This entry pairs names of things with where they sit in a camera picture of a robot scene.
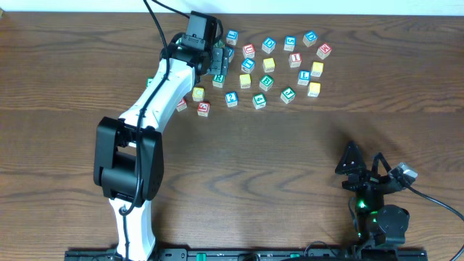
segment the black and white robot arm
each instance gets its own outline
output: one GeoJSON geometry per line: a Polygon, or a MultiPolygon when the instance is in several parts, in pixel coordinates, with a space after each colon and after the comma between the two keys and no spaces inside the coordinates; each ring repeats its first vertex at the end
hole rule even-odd
{"type": "Polygon", "coordinates": [[[162,132],[168,120],[182,97],[200,82],[201,75],[227,74],[225,51],[214,47],[222,30],[216,18],[192,12],[186,33],[179,33],[172,39],[167,47],[167,57],[162,51],[158,71],[137,102],[117,120],[104,117],[99,123],[94,183],[102,187],[115,211],[119,235],[117,253],[125,257],[128,250],[129,260],[147,260],[156,242],[152,232],[152,200],[164,173],[162,132]],[[169,73],[166,59],[170,63],[169,73]],[[137,144],[138,114],[166,73],[167,80],[146,107],[140,125],[140,144],[137,144]],[[135,156],[118,151],[118,147],[125,146],[140,146],[141,149],[141,154],[137,155],[141,157],[142,180],[138,199],[136,168],[140,166],[137,166],[135,156]],[[128,209],[132,203],[135,207],[124,219],[119,211],[122,207],[128,209]]]}

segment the white wall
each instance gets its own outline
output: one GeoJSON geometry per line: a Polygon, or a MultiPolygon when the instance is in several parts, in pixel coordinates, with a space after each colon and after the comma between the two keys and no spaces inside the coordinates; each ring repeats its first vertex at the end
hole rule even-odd
{"type": "MultiPolygon", "coordinates": [[[[160,0],[182,12],[464,15],[464,0],[160,0]]],[[[155,12],[165,9],[152,4],[155,12]]],[[[146,12],[142,0],[0,0],[6,11],[146,12]]]]}

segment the toy block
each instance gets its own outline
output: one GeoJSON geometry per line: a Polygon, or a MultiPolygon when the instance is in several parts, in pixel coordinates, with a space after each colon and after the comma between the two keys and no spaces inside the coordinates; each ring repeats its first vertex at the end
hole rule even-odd
{"type": "Polygon", "coordinates": [[[217,43],[213,45],[213,47],[217,47],[217,48],[223,48],[224,46],[225,46],[225,43],[223,42],[222,39],[219,39],[219,41],[217,41],[217,43]]]}
{"type": "Polygon", "coordinates": [[[244,62],[241,63],[241,70],[244,73],[252,73],[254,69],[254,61],[250,58],[246,58],[244,62]]]}
{"type": "Polygon", "coordinates": [[[240,75],[240,88],[250,88],[252,87],[252,78],[249,74],[240,75]]]}
{"type": "Polygon", "coordinates": [[[214,87],[222,88],[224,87],[225,76],[224,75],[215,75],[212,79],[212,85],[214,87]]]}
{"type": "Polygon", "coordinates": [[[313,62],[311,67],[311,76],[320,77],[322,75],[322,70],[324,64],[322,62],[313,62]]]}
{"type": "Polygon", "coordinates": [[[316,53],[319,58],[325,59],[332,51],[332,47],[330,47],[327,43],[321,45],[316,53]]]}
{"type": "Polygon", "coordinates": [[[237,104],[239,103],[239,98],[237,97],[237,93],[235,91],[226,93],[225,102],[227,104],[227,107],[237,106],[237,104]]]}
{"type": "Polygon", "coordinates": [[[237,44],[238,39],[239,39],[239,32],[235,30],[229,30],[229,32],[227,33],[227,36],[225,37],[225,42],[227,44],[231,44],[234,46],[237,44]]]}
{"type": "Polygon", "coordinates": [[[148,78],[146,79],[146,87],[147,87],[147,88],[148,88],[148,86],[150,86],[150,84],[152,83],[152,81],[153,81],[153,78],[151,78],[151,77],[148,77],[148,78]]]}
{"type": "Polygon", "coordinates": [[[262,42],[262,50],[267,54],[270,54],[276,48],[276,41],[271,37],[267,37],[266,40],[262,42]]]}
{"type": "Polygon", "coordinates": [[[243,53],[244,53],[245,58],[254,58],[255,51],[254,51],[253,43],[247,44],[246,46],[244,46],[243,53]]]}
{"type": "Polygon", "coordinates": [[[265,73],[273,72],[276,68],[276,64],[274,62],[274,58],[267,58],[262,61],[262,68],[264,69],[265,73]]]}
{"type": "Polygon", "coordinates": [[[290,68],[299,67],[302,63],[302,55],[300,53],[290,54],[289,64],[290,68]]]}
{"type": "Polygon", "coordinates": [[[297,38],[295,36],[285,37],[285,44],[283,45],[284,51],[293,51],[297,44],[297,38]]]}
{"type": "Polygon", "coordinates": [[[253,96],[253,105],[255,109],[266,107],[266,97],[264,97],[264,94],[257,94],[253,96]]]}
{"type": "Polygon", "coordinates": [[[200,116],[208,117],[208,113],[210,113],[210,104],[207,102],[200,102],[197,112],[200,116]]]}
{"type": "Polygon", "coordinates": [[[187,102],[184,98],[181,99],[181,101],[177,104],[177,111],[180,112],[181,110],[183,109],[186,109],[187,108],[187,102]]]}
{"type": "Polygon", "coordinates": [[[306,47],[310,47],[316,43],[317,39],[318,39],[318,35],[316,35],[314,31],[309,31],[303,36],[303,43],[305,44],[306,47]]]}
{"type": "Polygon", "coordinates": [[[233,50],[233,48],[231,48],[229,46],[225,47],[225,51],[227,52],[227,55],[229,57],[229,62],[232,62],[233,55],[235,54],[235,51],[233,50]]]}
{"type": "Polygon", "coordinates": [[[311,72],[308,71],[299,71],[298,74],[298,85],[304,85],[306,86],[308,83],[310,83],[311,79],[311,72]]]}
{"type": "Polygon", "coordinates": [[[320,92],[320,83],[310,83],[310,87],[307,88],[307,95],[309,97],[317,97],[320,92]]]}
{"type": "Polygon", "coordinates": [[[200,87],[195,87],[194,91],[191,94],[191,97],[196,102],[203,102],[204,99],[204,89],[200,87]]]}
{"type": "Polygon", "coordinates": [[[274,79],[270,77],[269,75],[264,75],[261,80],[260,80],[260,88],[269,91],[270,87],[273,86],[274,79]]]}
{"type": "Polygon", "coordinates": [[[295,99],[296,95],[297,94],[295,93],[295,91],[292,88],[288,87],[282,91],[281,99],[283,102],[288,104],[289,102],[293,101],[293,99],[295,99]]]}

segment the wooden surface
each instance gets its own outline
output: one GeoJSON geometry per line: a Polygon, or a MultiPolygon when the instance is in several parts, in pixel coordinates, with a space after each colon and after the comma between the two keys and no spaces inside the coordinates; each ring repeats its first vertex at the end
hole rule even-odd
{"type": "MultiPolygon", "coordinates": [[[[240,32],[224,89],[200,86],[208,118],[175,112],[163,137],[165,177],[154,200],[154,232],[192,248],[346,244],[353,195],[334,174],[345,142],[366,161],[382,151],[419,174],[415,187],[464,211],[464,17],[219,15],[240,32]],[[318,44],[304,48],[315,30],[318,44]],[[289,68],[286,35],[296,35],[300,68],[289,68]],[[266,108],[252,95],[263,76],[262,41],[274,86],[266,108]],[[324,41],[320,96],[296,86],[324,41]],[[241,47],[257,49],[252,88],[239,88],[241,47]],[[285,105],[281,90],[297,97],[285,105]],[[227,108],[224,93],[237,91],[227,108]]],[[[187,20],[162,14],[169,39],[187,20]]],[[[161,40],[148,14],[6,13],[0,20],[0,260],[62,260],[69,248],[117,243],[115,217],[92,178],[95,130],[117,117],[157,70],[161,40]]],[[[452,213],[409,191],[386,196],[409,210],[407,247],[448,260],[464,241],[452,213]]]]}

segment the wooden table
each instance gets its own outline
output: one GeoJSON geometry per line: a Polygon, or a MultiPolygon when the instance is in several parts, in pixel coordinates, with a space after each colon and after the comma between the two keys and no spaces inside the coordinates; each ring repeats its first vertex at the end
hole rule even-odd
{"type": "MultiPolygon", "coordinates": [[[[353,193],[334,169],[353,139],[366,162],[383,152],[405,161],[414,186],[464,211],[464,18],[218,15],[240,32],[226,84],[200,86],[208,118],[175,112],[163,143],[165,177],[154,199],[160,241],[191,248],[299,248],[355,237],[353,193]],[[308,30],[319,35],[305,48],[308,30]],[[298,38],[300,68],[289,68],[286,35],[298,38]],[[266,37],[277,40],[266,108],[252,105],[266,37]],[[297,86],[299,70],[327,41],[320,96],[297,86]],[[252,88],[239,87],[241,47],[253,43],[252,88]],[[279,96],[291,86],[296,99],[279,96]],[[237,91],[227,108],[224,93],[237,91]]],[[[167,39],[187,20],[160,14],[167,39]]],[[[95,130],[145,89],[162,46],[148,14],[5,13],[0,20],[0,260],[62,260],[69,248],[117,243],[115,217],[94,185],[95,130]]],[[[409,210],[406,247],[448,260],[464,241],[451,212],[403,191],[387,204],[409,210]]]]}

